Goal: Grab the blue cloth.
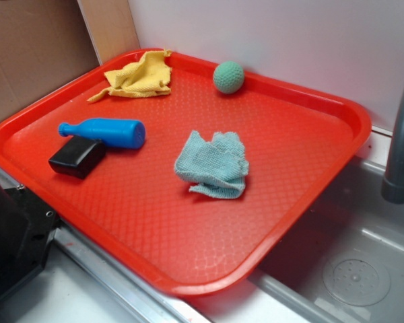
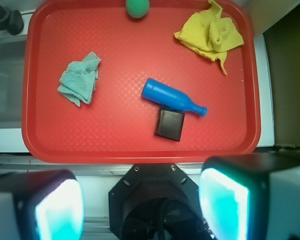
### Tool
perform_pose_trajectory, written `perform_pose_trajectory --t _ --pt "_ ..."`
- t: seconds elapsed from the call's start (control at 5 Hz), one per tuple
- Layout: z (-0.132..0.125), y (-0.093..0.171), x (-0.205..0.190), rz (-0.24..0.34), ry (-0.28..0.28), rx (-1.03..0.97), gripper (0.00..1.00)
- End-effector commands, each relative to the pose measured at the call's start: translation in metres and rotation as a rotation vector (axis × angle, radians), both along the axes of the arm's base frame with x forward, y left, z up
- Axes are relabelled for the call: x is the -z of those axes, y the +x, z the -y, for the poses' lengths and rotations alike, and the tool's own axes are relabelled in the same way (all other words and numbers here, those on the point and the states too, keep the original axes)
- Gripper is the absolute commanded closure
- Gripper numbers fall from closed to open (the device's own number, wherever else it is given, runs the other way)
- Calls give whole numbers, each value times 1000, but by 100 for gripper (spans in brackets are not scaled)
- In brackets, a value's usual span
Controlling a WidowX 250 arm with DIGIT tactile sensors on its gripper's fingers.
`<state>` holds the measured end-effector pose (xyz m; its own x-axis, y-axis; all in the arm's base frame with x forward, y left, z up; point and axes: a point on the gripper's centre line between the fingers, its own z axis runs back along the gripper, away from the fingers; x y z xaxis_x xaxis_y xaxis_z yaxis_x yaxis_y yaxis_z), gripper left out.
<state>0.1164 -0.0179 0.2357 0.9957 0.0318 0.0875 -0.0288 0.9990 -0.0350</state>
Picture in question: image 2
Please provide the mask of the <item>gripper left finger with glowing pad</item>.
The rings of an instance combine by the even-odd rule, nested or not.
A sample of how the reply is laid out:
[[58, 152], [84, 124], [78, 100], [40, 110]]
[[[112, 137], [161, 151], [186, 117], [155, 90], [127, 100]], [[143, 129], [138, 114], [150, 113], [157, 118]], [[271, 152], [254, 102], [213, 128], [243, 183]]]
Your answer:
[[66, 169], [0, 174], [0, 240], [79, 240], [82, 185]]

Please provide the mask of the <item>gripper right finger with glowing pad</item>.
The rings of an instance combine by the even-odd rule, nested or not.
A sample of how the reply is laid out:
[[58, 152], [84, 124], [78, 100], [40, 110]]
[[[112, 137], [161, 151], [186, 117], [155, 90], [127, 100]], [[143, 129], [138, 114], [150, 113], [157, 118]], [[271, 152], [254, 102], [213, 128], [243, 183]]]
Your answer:
[[198, 199], [217, 240], [300, 240], [300, 153], [209, 157]]

